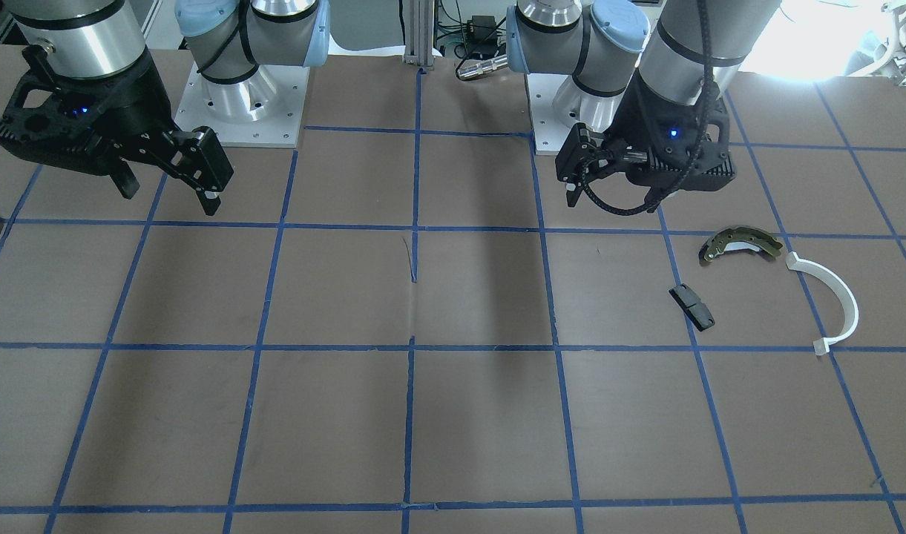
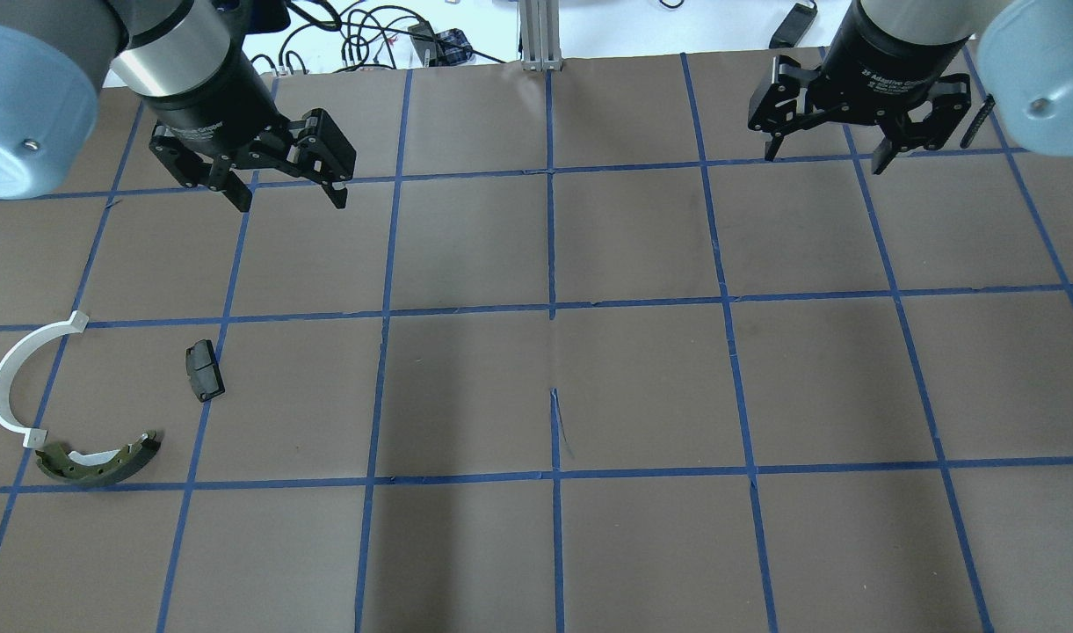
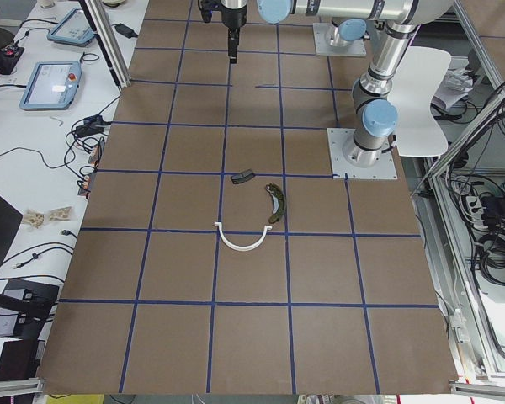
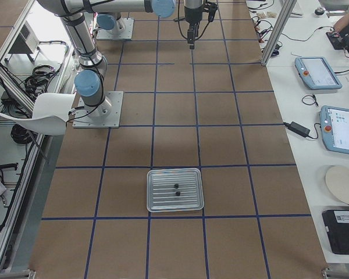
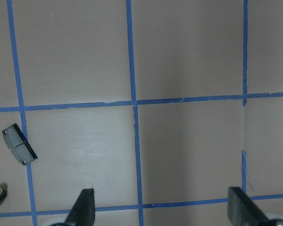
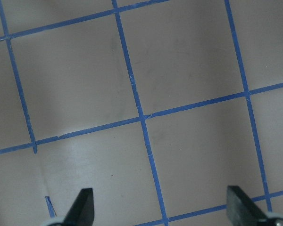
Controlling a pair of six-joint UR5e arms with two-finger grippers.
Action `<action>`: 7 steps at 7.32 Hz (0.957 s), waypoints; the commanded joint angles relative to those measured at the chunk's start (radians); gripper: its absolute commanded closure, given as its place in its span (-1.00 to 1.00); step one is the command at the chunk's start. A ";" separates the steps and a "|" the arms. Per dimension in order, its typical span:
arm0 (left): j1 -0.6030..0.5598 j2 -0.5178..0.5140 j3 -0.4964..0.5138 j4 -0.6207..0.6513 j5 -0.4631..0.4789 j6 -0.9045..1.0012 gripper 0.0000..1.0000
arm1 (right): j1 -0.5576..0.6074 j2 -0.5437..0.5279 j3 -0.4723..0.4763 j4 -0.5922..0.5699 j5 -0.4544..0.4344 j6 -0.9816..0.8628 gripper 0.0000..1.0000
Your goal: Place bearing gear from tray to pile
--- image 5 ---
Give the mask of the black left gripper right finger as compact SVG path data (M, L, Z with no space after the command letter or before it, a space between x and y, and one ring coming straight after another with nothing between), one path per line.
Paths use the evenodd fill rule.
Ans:
M273 226L240 187L228 188L227 215L232 226Z

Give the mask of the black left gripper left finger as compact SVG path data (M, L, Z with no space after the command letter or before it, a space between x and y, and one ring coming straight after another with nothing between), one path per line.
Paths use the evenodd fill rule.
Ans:
M93 226L95 222L94 189L83 189L69 212L67 226Z

